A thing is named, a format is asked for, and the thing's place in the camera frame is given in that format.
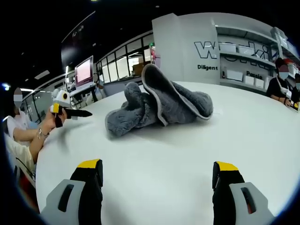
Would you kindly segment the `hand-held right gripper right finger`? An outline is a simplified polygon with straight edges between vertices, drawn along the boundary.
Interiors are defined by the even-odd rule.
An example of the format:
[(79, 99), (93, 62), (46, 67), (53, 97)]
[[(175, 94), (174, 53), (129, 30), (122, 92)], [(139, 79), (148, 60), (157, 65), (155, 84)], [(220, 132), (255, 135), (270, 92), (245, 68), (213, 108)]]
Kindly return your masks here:
[(263, 193), (230, 163), (214, 162), (212, 189), (215, 225), (269, 225), (275, 218)]

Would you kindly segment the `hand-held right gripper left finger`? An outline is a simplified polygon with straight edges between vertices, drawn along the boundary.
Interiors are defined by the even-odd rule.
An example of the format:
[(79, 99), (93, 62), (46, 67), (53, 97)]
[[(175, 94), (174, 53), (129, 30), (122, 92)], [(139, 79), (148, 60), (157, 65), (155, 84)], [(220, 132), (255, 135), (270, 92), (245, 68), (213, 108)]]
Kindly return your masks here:
[(102, 187), (102, 160), (81, 162), (49, 193), (40, 215), (49, 225), (100, 225)]

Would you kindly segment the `person's left hand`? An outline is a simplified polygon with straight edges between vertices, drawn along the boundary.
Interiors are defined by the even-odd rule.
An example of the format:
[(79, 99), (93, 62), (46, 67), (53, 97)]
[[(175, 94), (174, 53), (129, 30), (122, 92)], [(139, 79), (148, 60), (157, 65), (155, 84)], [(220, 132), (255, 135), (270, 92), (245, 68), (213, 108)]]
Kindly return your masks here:
[[(67, 113), (64, 109), (62, 109), (62, 115), (57, 115), (61, 123), (63, 124), (65, 120), (67, 119)], [(56, 128), (55, 124), (55, 116), (50, 112), (50, 109), (48, 109), (45, 119), (42, 122), (41, 129), (44, 135), (50, 133), (54, 128)]]

